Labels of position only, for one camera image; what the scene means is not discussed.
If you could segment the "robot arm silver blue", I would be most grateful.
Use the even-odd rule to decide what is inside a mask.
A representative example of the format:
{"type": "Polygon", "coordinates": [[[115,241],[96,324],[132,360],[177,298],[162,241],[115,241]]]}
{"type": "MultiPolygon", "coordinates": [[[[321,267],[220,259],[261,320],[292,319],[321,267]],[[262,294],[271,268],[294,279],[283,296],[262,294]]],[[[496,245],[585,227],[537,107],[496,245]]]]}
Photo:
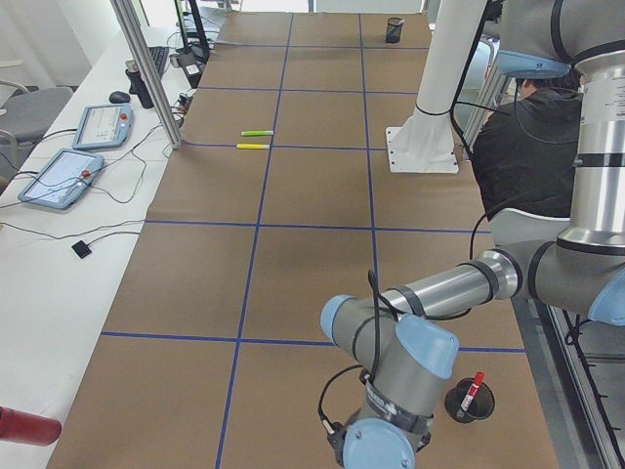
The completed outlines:
{"type": "Polygon", "coordinates": [[[620,1],[509,1],[500,70],[585,77],[572,207],[555,240],[482,252],[444,273],[324,306],[324,333],[363,372],[365,400],[345,423],[326,422],[346,468],[411,468],[429,440],[435,406],[459,350],[439,321],[517,295],[612,325],[624,321],[624,5],[620,1]]]}

